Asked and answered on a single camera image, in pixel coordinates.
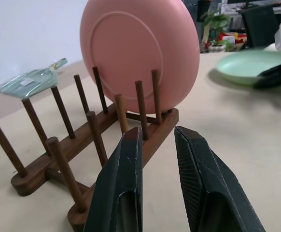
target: wooden peg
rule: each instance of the wooden peg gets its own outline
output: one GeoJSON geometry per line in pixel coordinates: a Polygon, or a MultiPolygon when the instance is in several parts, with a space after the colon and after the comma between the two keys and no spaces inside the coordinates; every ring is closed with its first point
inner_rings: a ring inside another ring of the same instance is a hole
{"type": "Polygon", "coordinates": [[[139,111],[140,111],[142,138],[143,140],[148,140],[149,133],[148,133],[148,126],[147,126],[147,117],[146,117],[146,108],[145,108],[144,92],[142,88],[142,81],[136,81],[135,85],[136,85],[137,101],[139,104],[139,111]]]}
{"type": "Polygon", "coordinates": [[[107,155],[106,155],[106,151],[105,151],[104,143],[103,143],[103,140],[102,140],[101,132],[100,132],[100,129],[98,127],[98,121],[97,121],[96,113],[93,112],[93,111],[90,111],[86,114],[86,117],[87,117],[87,120],[88,120],[88,123],[89,123],[89,127],[91,129],[92,135],[93,135],[93,140],[94,140],[94,144],[95,144],[96,149],[97,149],[98,158],[100,160],[100,163],[101,163],[102,167],[104,167],[108,158],[107,158],[107,155]]]}
{"type": "Polygon", "coordinates": [[[62,101],[62,98],[60,96],[60,93],[59,93],[59,90],[58,90],[57,86],[51,87],[51,90],[52,90],[52,93],[54,95],[54,98],[55,98],[55,101],[57,103],[60,114],[62,116],[64,125],[67,128],[67,131],[69,133],[69,137],[70,137],[70,139],[75,139],[76,136],[75,136],[73,127],[72,127],[71,122],[69,120],[68,113],[67,113],[67,111],[64,107],[64,104],[63,104],[63,101],[62,101]]]}
{"type": "Polygon", "coordinates": [[[83,85],[82,85],[81,78],[79,77],[79,75],[74,75],[74,80],[75,80],[75,83],[76,83],[76,86],[77,86],[77,90],[78,90],[79,96],[80,96],[81,101],[82,101],[82,105],[83,105],[83,108],[84,108],[84,113],[86,114],[90,110],[89,110],[89,107],[88,107],[86,95],[84,94],[84,88],[83,88],[83,85]]]}
{"type": "Polygon", "coordinates": [[[116,99],[116,107],[117,107],[117,114],[120,123],[120,128],[123,134],[129,130],[127,119],[126,119],[126,110],[123,105],[121,94],[115,95],[115,99],[116,99]]]}
{"type": "Polygon", "coordinates": [[[18,158],[17,154],[15,153],[14,149],[12,148],[11,144],[7,140],[5,134],[0,128],[0,145],[3,148],[4,152],[14,165],[15,169],[18,171],[18,174],[21,177],[25,177],[28,172],[26,171],[24,165],[21,163],[20,159],[18,158]]]}
{"type": "Polygon", "coordinates": [[[78,211],[80,213],[86,211],[87,205],[77,186],[77,182],[74,178],[74,175],[68,164],[68,161],[67,161],[66,157],[63,155],[63,151],[59,144],[58,138],[57,137],[49,138],[47,140],[47,144],[48,144],[51,154],[54,157],[54,159],[59,167],[59,170],[67,184],[67,187],[69,188],[72,198],[74,199],[75,204],[77,205],[78,211]]]}
{"type": "Polygon", "coordinates": [[[107,105],[106,105],[106,101],[105,101],[105,96],[104,96],[103,87],[102,87],[102,83],[101,83],[100,74],[98,72],[98,68],[93,67],[92,70],[93,70],[94,77],[96,79],[96,84],[97,84],[97,87],[98,87],[98,94],[100,96],[103,112],[105,114],[107,114],[108,109],[107,109],[107,105]]]}
{"type": "Polygon", "coordinates": [[[156,117],[157,123],[160,125],[162,123],[162,115],[161,115],[161,106],[160,106],[158,71],[152,70],[151,75],[152,75],[152,84],[154,87],[155,117],[156,117]]]}
{"type": "Polygon", "coordinates": [[[36,132],[37,132],[37,134],[39,136],[39,138],[40,138],[40,141],[42,142],[42,144],[43,144],[43,146],[45,148],[45,151],[46,151],[47,155],[51,156],[50,152],[49,152],[49,149],[48,149],[48,146],[47,146],[47,143],[46,143],[47,136],[45,134],[45,131],[44,131],[40,121],[39,121],[38,116],[35,113],[35,110],[33,109],[33,106],[31,104],[30,99],[29,98],[25,98],[25,99],[23,99],[21,101],[22,101],[22,103],[23,103],[23,105],[24,105],[24,107],[25,107],[25,109],[26,109],[26,111],[27,111],[27,113],[28,113],[28,115],[29,115],[29,117],[31,119],[31,122],[32,122],[32,124],[33,124],[33,126],[34,126],[34,128],[35,128],[35,130],[36,130],[36,132]]]}

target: office chair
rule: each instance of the office chair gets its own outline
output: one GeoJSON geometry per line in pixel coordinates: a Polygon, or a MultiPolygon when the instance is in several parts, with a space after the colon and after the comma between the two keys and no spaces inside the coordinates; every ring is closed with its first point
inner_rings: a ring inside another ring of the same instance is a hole
{"type": "Polygon", "coordinates": [[[275,42],[279,24],[271,5],[244,9],[240,13],[250,48],[266,47],[275,42]]]}

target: plastic bag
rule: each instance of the plastic bag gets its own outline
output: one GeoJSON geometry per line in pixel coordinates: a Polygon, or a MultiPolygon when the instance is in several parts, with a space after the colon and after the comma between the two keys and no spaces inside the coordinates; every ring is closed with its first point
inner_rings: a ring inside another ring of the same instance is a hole
{"type": "Polygon", "coordinates": [[[67,63],[63,58],[45,69],[33,70],[17,76],[0,87],[0,93],[18,98],[28,98],[58,84],[56,70],[67,63]]]}

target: pink plate back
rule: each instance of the pink plate back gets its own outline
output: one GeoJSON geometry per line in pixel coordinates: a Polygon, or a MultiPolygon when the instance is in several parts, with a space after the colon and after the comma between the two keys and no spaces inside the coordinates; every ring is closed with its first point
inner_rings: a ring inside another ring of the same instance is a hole
{"type": "Polygon", "coordinates": [[[197,76],[197,31],[181,0],[89,0],[80,41],[91,77],[97,66],[105,96],[114,102],[115,94],[122,94],[132,112],[139,112],[138,80],[146,113],[155,112],[151,70],[159,73],[162,111],[178,105],[197,76]]]}

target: light green dish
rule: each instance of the light green dish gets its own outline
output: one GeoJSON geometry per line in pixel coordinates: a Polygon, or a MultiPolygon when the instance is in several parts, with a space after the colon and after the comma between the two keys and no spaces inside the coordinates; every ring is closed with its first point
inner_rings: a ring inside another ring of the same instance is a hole
{"type": "Polygon", "coordinates": [[[253,50],[224,57],[217,63],[216,70],[231,82],[251,86],[261,72],[280,64],[281,52],[253,50]]]}

